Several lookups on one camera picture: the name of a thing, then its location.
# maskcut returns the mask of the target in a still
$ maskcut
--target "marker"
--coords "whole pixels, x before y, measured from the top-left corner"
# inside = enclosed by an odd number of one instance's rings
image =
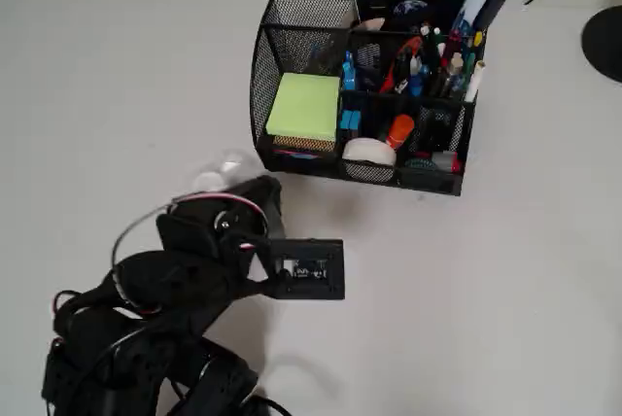
[[[484,33],[481,30],[478,30],[475,33],[475,39],[473,40],[473,44],[476,47],[479,47],[482,44],[483,40],[484,40]]]
[[[442,85],[440,90],[439,97],[444,97],[447,95],[449,88],[453,85],[454,81],[457,79],[458,75],[463,71],[463,67],[465,66],[465,62],[459,53],[454,53],[454,57],[451,58],[451,62],[449,63],[449,67],[447,68],[447,77],[445,78],[445,82]]]
[[[394,150],[399,149],[415,128],[415,121],[408,115],[398,115],[391,125],[386,143]]]
[[[434,42],[438,45],[443,41],[442,37],[440,36],[440,29],[438,27],[434,28]]]
[[[477,61],[475,63],[475,70],[470,78],[470,84],[466,90],[465,102],[472,102],[477,95],[477,90],[482,82],[482,76],[484,75],[484,69],[486,69],[486,63],[484,61]]]
[[[418,97],[423,91],[425,76],[420,74],[422,70],[421,59],[413,56],[410,60],[410,80],[408,81],[408,90],[413,97]]]
[[[468,81],[470,75],[473,74],[473,68],[475,67],[475,53],[471,53],[466,59],[465,63],[465,79]]]
[[[421,58],[413,56],[410,58],[410,76],[417,76],[421,69]]]

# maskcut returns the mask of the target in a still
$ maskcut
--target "white desk surface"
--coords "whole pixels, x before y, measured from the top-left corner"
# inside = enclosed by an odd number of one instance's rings
[[[252,149],[265,2],[0,0],[5,414],[44,414],[52,295]],[[622,86],[581,53],[594,12],[501,13],[462,197],[280,176],[289,235],[344,239],[347,298],[243,301],[209,334],[294,416],[622,412]]]

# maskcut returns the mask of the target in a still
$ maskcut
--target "blue marker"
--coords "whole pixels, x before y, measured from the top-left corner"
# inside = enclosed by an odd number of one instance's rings
[[[343,88],[345,90],[357,89],[357,70],[350,52],[346,52],[346,60],[343,62]]]

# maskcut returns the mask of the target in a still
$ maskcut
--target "white wire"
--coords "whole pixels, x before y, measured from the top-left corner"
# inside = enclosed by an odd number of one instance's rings
[[[161,212],[163,210],[169,209],[171,207],[175,207],[175,206],[177,206],[178,204],[180,204],[182,202],[188,202],[188,201],[191,201],[191,200],[199,200],[199,199],[227,199],[227,200],[234,200],[234,201],[237,201],[237,202],[242,202],[242,203],[248,205],[249,207],[251,207],[253,210],[255,210],[256,212],[258,212],[261,215],[262,222],[263,222],[264,235],[267,236],[267,234],[268,234],[268,219],[267,219],[265,213],[263,212],[261,207],[259,207],[255,202],[253,202],[250,199],[247,199],[246,197],[242,197],[241,195],[237,195],[237,194],[231,194],[229,192],[193,192],[193,193],[190,193],[190,194],[182,195],[180,197],[175,197],[171,202],[168,202],[168,203],[166,203],[164,205],[160,205],[159,207],[156,207],[154,210],[151,210],[150,212],[147,212],[145,215],[139,217],[134,222],[129,224],[127,226],[127,228],[124,229],[121,232],[121,234],[119,235],[119,237],[115,241],[115,244],[113,245],[113,250],[112,250],[112,253],[111,253],[111,265],[112,265],[113,281],[115,283],[115,289],[117,290],[117,293],[119,294],[119,297],[123,301],[125,301],[127,304],[131,305],[132,307],[134,307],[137,310],[141,309],[141,305],[138,304],[137,302],[133,301],[127,295],[127,293],[123,289],[123,286],[121,285],[121,280],[119,278],[119,270],[117,269],[117,251],[119,250],[119,245],[121,244],[122,240],[135,227],[137,227],[139,224],[143,223],[145,220],[149,219],[150,217],[154,216],[155,214],[157,214],[157,213],[159,213],[159,212]],[[242,249],[248,249],[248,248],[253,247],[253,246],[249,245],[248,243],[245,243],[245,244],[241,245],[240,247]]]

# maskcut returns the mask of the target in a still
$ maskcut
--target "black lamp base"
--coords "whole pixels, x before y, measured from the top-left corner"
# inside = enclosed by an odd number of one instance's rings
[[[588,20],[581,47],[597,71],[622,83],[622,6],[603,10]]]

